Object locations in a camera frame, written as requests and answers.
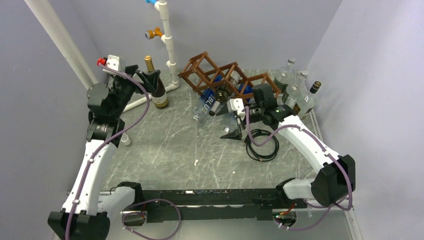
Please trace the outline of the clear white labelled bottle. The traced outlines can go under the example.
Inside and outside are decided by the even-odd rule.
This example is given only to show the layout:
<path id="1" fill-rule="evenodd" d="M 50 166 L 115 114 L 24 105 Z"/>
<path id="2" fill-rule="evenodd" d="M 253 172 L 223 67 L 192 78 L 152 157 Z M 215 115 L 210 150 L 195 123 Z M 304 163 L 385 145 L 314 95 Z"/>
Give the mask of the clear white labelled bottle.
<path id="1" fill-rule="evenodd" d="M 290 108 L 293 108 L 296 103 L 296 98 L 302 92 L 302 85 L 309 75 L 308 70 L 301 70 L 296 75 L 294 80 L 286 87 L 282 96 L 282 103 Z"/>

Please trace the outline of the black labelled whisky bottle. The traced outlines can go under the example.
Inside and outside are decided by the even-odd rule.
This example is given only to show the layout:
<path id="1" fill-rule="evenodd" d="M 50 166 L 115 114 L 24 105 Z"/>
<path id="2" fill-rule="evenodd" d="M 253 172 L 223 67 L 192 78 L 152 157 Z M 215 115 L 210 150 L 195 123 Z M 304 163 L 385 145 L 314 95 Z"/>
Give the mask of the black labelled whisky bottle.
<path id="1" fill-rule="evenodd" d="M 301 119 L 305 119 L 318 101 L 317 91 L 322 86 L 320 81 L 315 81 L 308 91 L 299 93 L 293 107 L 295 114 Z"/>

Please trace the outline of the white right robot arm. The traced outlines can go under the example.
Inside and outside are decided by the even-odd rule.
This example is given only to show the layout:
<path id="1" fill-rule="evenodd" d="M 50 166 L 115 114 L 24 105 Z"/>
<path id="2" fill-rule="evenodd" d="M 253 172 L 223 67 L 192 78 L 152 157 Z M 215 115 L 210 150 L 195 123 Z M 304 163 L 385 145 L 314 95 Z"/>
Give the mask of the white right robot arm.
<path id="1" fill-rule="evenodd" d="M 280 183 L 275 194 L 276 203 L 289 207 L 295 200 L 315 200 L 322 207 L 339 206 L 348 198 L 349 210 L 353 205 L 353 191 L 356 188 L 356 163 L 350 155 L 342 156 L 324 144 L 295 115 L 286 104 L 279 104 L 268 84 L 259 84 L 252 89 L 253 103 L 244 103 L 239 98 L 231 98 L 222 105 L 216 115 L 230 113 L 237 124 L 236 129 L 225 135 L 229 139 L 242 139 L 241 131 L 247 130 L 253 138 L 251 124 L 262 122 L 273 129 L 267 137 L 271 140 L 276 134 L 285 137 L 307 159 L 316 173 L 313 179 L 290 178 Z"/>

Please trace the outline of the dark red wine bottle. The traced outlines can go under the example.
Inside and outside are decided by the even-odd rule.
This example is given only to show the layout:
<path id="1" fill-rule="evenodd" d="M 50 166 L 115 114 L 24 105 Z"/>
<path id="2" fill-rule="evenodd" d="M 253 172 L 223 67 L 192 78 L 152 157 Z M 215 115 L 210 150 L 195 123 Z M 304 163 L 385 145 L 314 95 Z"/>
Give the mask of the dark red wine bottle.
<path id="1" fill-rule="evenodd" d="M 165 109 L 169 105 L 169 99 L 167 96 L 166 88 L 160 78 L 160 70 L 155 69 L 150 55 L 146 55 L 144 57 L 144 61 L 147 68 L 147 74 L 157 75 L 157 78 L 155 80 L 156 91 L 151 93 L 152 101 L 156 108 Z"/>

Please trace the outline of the green wine bottle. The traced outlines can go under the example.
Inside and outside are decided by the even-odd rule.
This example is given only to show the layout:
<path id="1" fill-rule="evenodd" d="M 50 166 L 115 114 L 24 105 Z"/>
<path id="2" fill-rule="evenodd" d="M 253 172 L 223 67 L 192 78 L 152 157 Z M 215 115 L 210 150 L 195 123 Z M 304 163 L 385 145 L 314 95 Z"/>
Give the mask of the green wine bottle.
<path id="1" fill-rule="evenodd" d="M 212 117 L 215 116 L 216 113 L 219 111 L 220 106 L 227 102 L 232 93 L 233 92 L 228 84 L 223 84 L 219 86 L 214 92 L 215 101 L 212 107 L 210 108 L 208 114 Z"/>

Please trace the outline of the blue labelled clear bottle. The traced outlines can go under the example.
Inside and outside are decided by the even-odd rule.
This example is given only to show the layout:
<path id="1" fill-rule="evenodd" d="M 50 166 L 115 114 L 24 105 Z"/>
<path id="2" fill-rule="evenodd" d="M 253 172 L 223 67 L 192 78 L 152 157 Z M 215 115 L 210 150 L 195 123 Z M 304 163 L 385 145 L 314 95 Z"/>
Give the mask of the blue labelled clear bottle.
<path id="1" fill-rule="evenodd" d="M 192 109 L 193 119 L 198 122 L 203 120 L 209 114 L 215 101 L 215 92 L 210 88 L 204 90 Z"/>

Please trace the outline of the round clear glass bottle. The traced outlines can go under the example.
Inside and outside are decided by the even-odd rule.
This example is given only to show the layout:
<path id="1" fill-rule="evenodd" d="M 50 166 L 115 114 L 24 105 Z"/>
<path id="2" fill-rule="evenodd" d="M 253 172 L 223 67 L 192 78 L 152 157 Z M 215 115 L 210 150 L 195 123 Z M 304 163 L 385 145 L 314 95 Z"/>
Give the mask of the round clear glass bottle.
<path id="1" fill-rule="evenodd" d="M 286 90 L 287 86 L 292 82 L 295 77 L 295 72 L 293 70 L 293 65 L 295 64 L 295 62 L 296 59 L 294 57 L 290 57 L 287 60 L 287 64 L 277 70 L 273 82 L 281 93 Z"/>

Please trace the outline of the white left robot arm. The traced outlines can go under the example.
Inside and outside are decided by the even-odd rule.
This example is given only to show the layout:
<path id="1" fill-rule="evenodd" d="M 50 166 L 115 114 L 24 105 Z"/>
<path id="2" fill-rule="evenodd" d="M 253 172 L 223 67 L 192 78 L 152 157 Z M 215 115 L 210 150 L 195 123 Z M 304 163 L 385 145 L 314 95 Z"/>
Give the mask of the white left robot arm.
<path id="1" fill-rule="evenodd" d="M 108 164 L 129 127 L 121 119 L 134 93 L 148 95 L 157 90 L 160 70 L 140 71 L 137 65 L 115 71 L 112 86 L 96 83 L 86 92 L 89 126 L 85 152 L 75 183 L 59 211 L 52 211 L 48 225 L 61 240 L 104 240 L 111 222 L 125 208 L 139 209 L 144 203 L 139 183 L 123 182 L 100 199 Z"/>

